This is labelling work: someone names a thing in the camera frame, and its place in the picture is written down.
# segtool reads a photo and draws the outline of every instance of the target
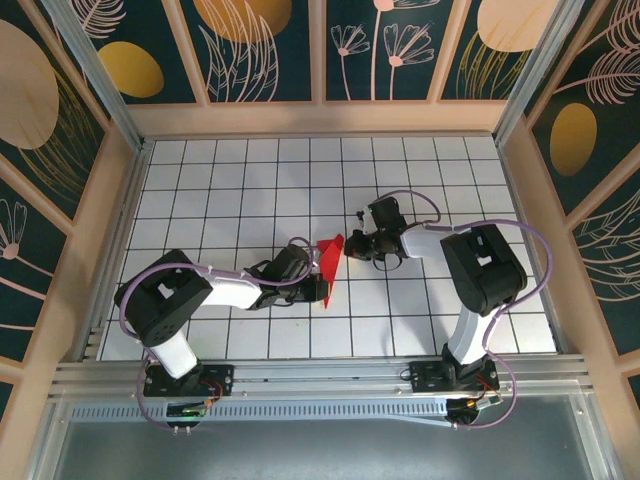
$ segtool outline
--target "floor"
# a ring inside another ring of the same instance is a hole
[[[313,243],[346,237],[356,211],[378,196],[412,188],[432,198],[443,223],[515,219],[491,137],[380,137],[157,142],[131,232],[120,282],[173,248],[193,262],[240,270],[273,258],[289,238]],[[398,195],[407,221],[430,206]],[[517,229],[504,227],[535,284]],[[380,272],[342,258],[329,308],[322,303],[255,312],[201,307],[184,326],[201,359],[433,355],[453,333],[460,301],[439,248]],[[134,360],[112,307],[98,358]],[[555,352],[540,298],[505,316],[491,339],[496,353]]]

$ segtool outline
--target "purple cable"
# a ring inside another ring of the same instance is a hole
[[[518,227],[521,230],[524,230],[525,232],[530,233],[531,235],[537,237],[538,240],[540,240],[540,243],[542,243],[542,246],[544,247],[545,252],[547,254],[547,270],[544,273],[542,280],[540,280],[538,285],[536,285],[536,288],[534,288],[533,290],[531,290],[529,293],[522,296],[521,298],[518,298],[515,302],[512,302],[508,305],[503,305],[502,307],[500,307],[498,311],[495,313],[495,315],[493,316],[493,318],[491,319],[491,322],[489,323],[487,330],[484,332],[484,336],[482,337],[482,348],[484,348],[484,350],[487,352],[487,355],[489,355],[492,359],[500,363],[500,365],[502,365],[505,368],[505,370],[511,377],[511,383],[513,385],[513,396],[512,396],[511,404],[509,405],[509,408],[500,418],[489,423],[484,423],[482,425],[465,425],[465,428],[469,428],[469,429],[481,429],[481,428],[488,428],[488,427],[493,427],[495,425],[498,425],[500,422],[502,422],[505,418],[507,418],[511,414],[514,407],[516,406],[516,399],[518,397],[518,385],[516,383],[516,376],[513,373],[513,370],[511,369],[511,367],[507,364],[507,362],[505,362],[502,358],[500,358],[498,355],[496,355],[491,350],[489,350],[489,347],[487,344],[489,343],[489,338],[493,334],[493,330],[498,324],[498,320],[503,314],[511,310],[513,307],[520,305],[523,302],[526,302],[528,299],[530,299],[534,295],[537,295],[538,293],[540,293],[540,291],[542,291],[542,289],[547,286],[547,284],[549,283],[549,279],[551,278],[551,273],[553,271],[553,253],[551,252],[551,246],[545,240],[545,238],[540,234],[540,232],[538,232],[535,228],[525,223],[517,222],[515,220],[506,220],[506,219],[480,220],[477,222],[471,222],[465,225],[456,225],[453,227],[438,227],[438,226],[430,225],[427,222],[424,222],[422,224],[422,226],[426,230],[433,230],[437,232],[450,232],[452,230],[460,231],[460,230],[467,230],[473,227],[480,227],[482,225],[494,225],[494,224]]]

